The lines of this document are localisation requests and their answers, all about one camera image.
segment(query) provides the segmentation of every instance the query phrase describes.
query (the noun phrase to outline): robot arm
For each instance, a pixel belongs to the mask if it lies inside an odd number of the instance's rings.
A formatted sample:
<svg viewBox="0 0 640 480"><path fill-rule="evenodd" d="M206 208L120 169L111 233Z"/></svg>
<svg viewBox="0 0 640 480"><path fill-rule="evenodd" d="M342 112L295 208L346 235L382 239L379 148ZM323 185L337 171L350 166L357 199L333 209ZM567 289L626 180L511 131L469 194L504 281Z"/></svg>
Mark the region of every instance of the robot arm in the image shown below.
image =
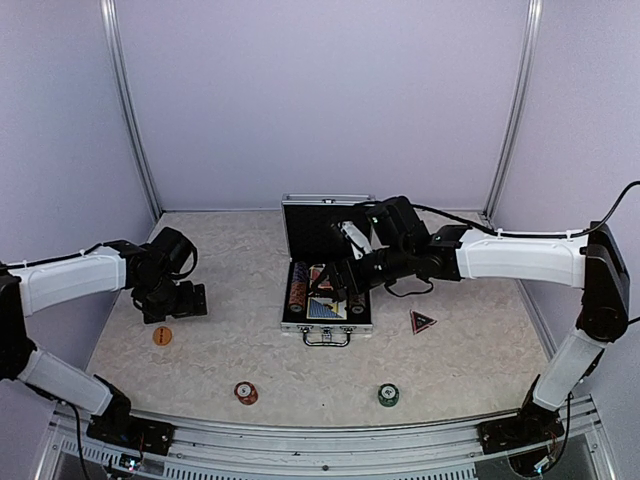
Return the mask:
<svg viewBox="0 0 640 480"><path fill-rule="evenodd" d="M502 277L541 280L584 290L582 311L546 370L536 379L518 415L480 427L485 453L561 436L558 409L573 387L595 368L604 349L626 331L629 274L606 225L587 235L490 234L468 225L448 225L430 234L405 197L376 204L366 215L383 248L328 264L311 291L329 278L336 300L415 275L460 281ZM340 231L354 241L344 228Z"/></svg>
<svg viewBox="0 0 640 480"><path fill-rule="evenodd" d="M191 256L191 270L180 273ZM59 259L0 264L0 319L8 329L0 339L0 380L20 380L45 396L88 411L93 416L89 436L110 443L131 446L145 430L165 432L167 440L152 442L154 448L149 450L162 453L170 443L168 424L131 417L131 402L122 392L37 346L27 337L24 318L68 300L122 289L132 289L145 323L163 321L167 315L205 315L204 286L178 282L196 262L193 244L180 232L165 228L151 243L140 246L120 240ZM149 433L145 438L157 436Z"/></svg>

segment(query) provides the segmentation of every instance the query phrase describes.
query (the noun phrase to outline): metal clasp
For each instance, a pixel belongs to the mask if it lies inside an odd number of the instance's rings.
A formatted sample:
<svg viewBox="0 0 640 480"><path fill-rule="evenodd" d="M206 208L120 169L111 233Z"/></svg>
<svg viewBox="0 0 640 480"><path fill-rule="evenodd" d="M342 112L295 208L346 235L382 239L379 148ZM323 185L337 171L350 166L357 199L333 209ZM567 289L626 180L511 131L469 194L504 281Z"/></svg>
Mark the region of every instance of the metal clasp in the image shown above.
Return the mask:
<svg viewBox="0 0 640 480"><path fill-rule="evenodd" d="M351 342L351 332L353 332L353 328L343 327L342 331L346 335L346 339L344 342L334 342L332 340L332 332L330 328L322 329L322 341L321 342L311 342L309 341L309 328L303 327L302 331L302 341L308 347L346 347Z"/></svg>

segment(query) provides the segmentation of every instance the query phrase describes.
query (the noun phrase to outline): red triangular sign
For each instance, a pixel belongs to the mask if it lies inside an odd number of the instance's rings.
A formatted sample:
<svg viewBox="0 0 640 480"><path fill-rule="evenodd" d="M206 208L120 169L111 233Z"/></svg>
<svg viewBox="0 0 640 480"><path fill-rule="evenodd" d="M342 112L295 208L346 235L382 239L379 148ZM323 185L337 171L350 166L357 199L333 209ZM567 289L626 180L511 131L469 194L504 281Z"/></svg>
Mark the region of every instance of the red triangular sign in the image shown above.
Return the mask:
<svg viewBox="0 0 640 480"><path fill-rule="evenodd" d="M413 334L416 335L423 330L426 330L431 325L435 325L437 320L433 318L429 318L426 315L423 315L418 312L414 312L411 310L411 326L413 328Z"/></svg>

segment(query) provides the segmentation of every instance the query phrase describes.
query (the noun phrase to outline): gray wall panel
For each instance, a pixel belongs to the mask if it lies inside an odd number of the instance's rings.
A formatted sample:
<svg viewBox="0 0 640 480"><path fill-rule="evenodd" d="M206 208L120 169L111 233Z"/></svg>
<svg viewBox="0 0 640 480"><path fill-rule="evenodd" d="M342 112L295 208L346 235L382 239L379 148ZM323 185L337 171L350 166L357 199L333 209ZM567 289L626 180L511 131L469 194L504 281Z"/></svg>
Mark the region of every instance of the gray wall panel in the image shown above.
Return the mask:
<svg viewBox="0 0 640 480"><path fill-rule="evenodd" d="M496 216L510 229L582 228L640 178L640 4L545 2L532 83L511 172ZM640 315L640 191L610 221ZM529 284L559 343L580 292ZM638 478L640 328L612 345L589 381L623 480Z"/></svg>
<svg viewBox="0 0 640 480"><path fill-rule="evenodd" d="M283 192L404 193L481 209L528 2L118 2L166 209Z"/></svg>
<svg viewBox="0 0 640 480"><path fill-rule="evenodd" d="M119 110L98 2L0 1L0 260L143 240L152 221ZM51 308L29 335L83 367L112 295ZM0 477L26 479L49 402L0 384Z"/></svg>

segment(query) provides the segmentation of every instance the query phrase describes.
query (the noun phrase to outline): green poker chip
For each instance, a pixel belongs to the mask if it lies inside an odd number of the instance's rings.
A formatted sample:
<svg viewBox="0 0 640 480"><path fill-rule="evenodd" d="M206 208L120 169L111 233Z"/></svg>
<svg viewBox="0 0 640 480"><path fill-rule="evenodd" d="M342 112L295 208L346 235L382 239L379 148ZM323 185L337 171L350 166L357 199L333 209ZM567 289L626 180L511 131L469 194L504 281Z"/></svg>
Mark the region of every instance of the green poker chip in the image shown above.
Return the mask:
<svg viewBox="0 0 640 480"><path fill-rule="evenodd" d="M400 400L400 390L392 383L385 383L378 389L378 401L383 407L393 407Z"/></svg>

